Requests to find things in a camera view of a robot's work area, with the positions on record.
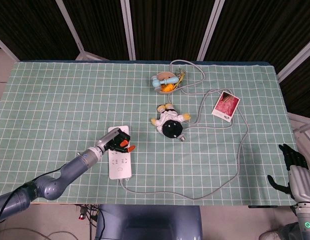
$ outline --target power strip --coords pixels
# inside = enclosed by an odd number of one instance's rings
[[[124,133],[130,134],[129,126],[112,126],[108,132],[120,128]],[[112,180],[129,179],[132,177],[131,153],[108,150],[108,174]]]

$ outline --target table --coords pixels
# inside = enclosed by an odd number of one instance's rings
[[[171,194],[135,195],[125,192],[108,176],[108,156],[71,184],[58,203],[167,204],[167,205],[290,205],[288,195],[267,181],[288,181],[278,144],[295,146],[291,125],[273,66],[205,65],[206,80],[189,89],[206,92],[230,88],[241,99],[239,108],[250,127],[240,155],[241,171],[230,185],[205,200],[191,201]],[[190,65],[187,83],[201,74]],[[151,76],[168,71],[168,64],[114,62],[19,62],[11,72],[0,102],[0,194],[12,191],[42,173],[72,160],[93,146],[109,127],[128,125],[134,191],[174,191],[199,197],[236,174],[236,153],[246,132],[239,113],[226,130],[193,129],[186,141],[166,138],[150,119],[166,96],[154,92]],[[209,96],[201,125],[226,126],[211,115],[219,97]],[[175,92],[179,113],[195,118],[202,96]]]

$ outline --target floor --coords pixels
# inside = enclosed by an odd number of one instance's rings
[[[0,82],[6,82],[14,62],[0,49]],[[5,83],[0,83],[0,98]],[[69,231],[79,240],[89,239],[89,223],[79,220],[74,205],[56,203],[32,204],[29,209],[0,223],[0,230],[29,228],[49,235],[56,231]],[[203,206],[201,218],[204,240],[258,240],[260,234],[296,222],[289,207],[249,209],[247,206]],[[51,240],[72,240],[73,236],[57,233]],[[0,240],[43,240],[42,236],[22,229],[0,232]]]

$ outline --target red image on card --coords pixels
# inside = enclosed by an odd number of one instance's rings
[[[223,91],[215,105],[212,114],[228,122],[231,121],[240,99],[226,91]]]

